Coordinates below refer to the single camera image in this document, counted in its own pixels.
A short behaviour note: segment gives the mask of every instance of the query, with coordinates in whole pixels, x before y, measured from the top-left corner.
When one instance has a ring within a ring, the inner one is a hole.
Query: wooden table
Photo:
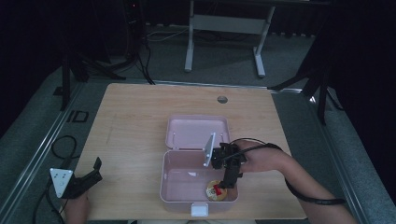
[[[218,102],[219,96],[228,99]],[[96,157],[103,180],[90,189],[89,219],[192,219],[170,213],[160,198],[165,135],[174,114],[218,115],[231,139],[253,137],[290,153],[271,96],[265,89],[110,84],[76,169],[92,170]],[[277,171],[244,174],[231,210],[206,219],[304,218],[298,201]]]

